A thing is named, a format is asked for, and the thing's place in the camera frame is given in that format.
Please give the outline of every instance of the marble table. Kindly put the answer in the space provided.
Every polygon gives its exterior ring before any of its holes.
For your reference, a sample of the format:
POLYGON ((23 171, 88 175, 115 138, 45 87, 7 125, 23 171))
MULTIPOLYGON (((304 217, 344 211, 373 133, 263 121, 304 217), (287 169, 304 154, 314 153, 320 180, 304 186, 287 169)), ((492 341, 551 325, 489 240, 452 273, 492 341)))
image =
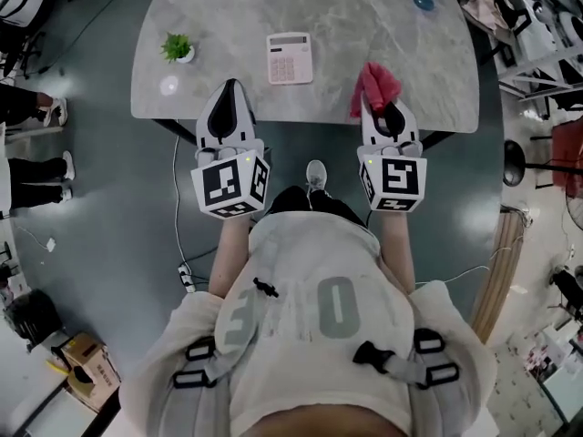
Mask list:
POLYGON ((134 117, 196 119, 224 80, 238 78, 258 120, 347 123, 363 64, 379 62, 403 83, 401 99, 421 129, 472 133, 479 85, 472 40, 456 0, 431 13, 413 0, 153 0, 138 39, 131 87, 134 117), (313 82, 272 86, 266 36, 312 36, 313 82), (167 33, 188 35, 186 65, 160 53, 167 33), (175 94, 160 82, 175 76, 175 94))

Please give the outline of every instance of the backpack buckle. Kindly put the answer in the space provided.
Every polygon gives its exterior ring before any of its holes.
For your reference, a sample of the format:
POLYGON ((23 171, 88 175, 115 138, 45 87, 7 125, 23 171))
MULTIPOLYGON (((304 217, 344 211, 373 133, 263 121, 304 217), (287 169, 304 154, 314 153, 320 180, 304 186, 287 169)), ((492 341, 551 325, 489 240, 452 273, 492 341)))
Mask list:
POLYGON ((455 382, 459 379, 459 367, 453 362, 427 368, 425 383, 417 383, 421 390, 427 390, 435 385, 455 382))
POLYGON ((431 329, 417 329, 414 332, 413 345, 418 354, 440 353, 445 350, 443 337, 431 329))
POLYGON ((172 382, 175 389, 198 389, 206 387, 212 389, 217 385, 217 381, 209 381, 209 377, 204 369, 197 371, 175 372, 172 376, 172 382))
POLYGON ((212 357, 215 348, 214 337, 203 337, 200 340, 196 340, 186 349, 186 359, 190 362, 206 360, 212 357))
POLYGON ((353 362, 356 364, 370 364, 380 374, 386 374, 384 365, 394 356, 394 351, 379 350, 371 341, 365 341, 354 354, 353 362))

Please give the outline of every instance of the cardboard box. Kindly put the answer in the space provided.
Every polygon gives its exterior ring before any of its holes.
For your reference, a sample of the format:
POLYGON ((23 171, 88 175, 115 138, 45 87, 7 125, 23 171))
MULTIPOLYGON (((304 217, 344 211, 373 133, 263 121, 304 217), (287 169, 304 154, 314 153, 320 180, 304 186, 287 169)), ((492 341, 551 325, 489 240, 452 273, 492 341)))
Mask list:
POLYGON ((72 368, 67 383, 73 395, 99 412, 121 383, 107 347, 86 333, 79 333, 61 350, 72 368))

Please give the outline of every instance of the potted plant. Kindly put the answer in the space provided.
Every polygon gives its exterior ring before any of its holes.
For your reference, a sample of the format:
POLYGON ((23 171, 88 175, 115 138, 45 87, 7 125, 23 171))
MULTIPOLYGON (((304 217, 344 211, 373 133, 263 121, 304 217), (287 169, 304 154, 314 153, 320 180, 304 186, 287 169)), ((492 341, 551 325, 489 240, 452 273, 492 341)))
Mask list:
POLYGON ((168 33, 166 42, 162 46, 162 53, 166 54, 169 62, 188 63, 194 58, 194 47, 188 36, 168 33))

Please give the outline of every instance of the calculator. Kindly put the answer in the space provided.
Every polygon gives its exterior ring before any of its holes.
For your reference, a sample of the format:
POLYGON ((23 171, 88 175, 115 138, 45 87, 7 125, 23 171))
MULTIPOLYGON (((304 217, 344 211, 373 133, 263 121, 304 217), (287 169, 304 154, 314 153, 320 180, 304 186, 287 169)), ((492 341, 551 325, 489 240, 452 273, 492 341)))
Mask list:
POLYGON ((273 85, 313 81, 312 41, 308 33, 279 33, 267 37, 267 76, 273 85))

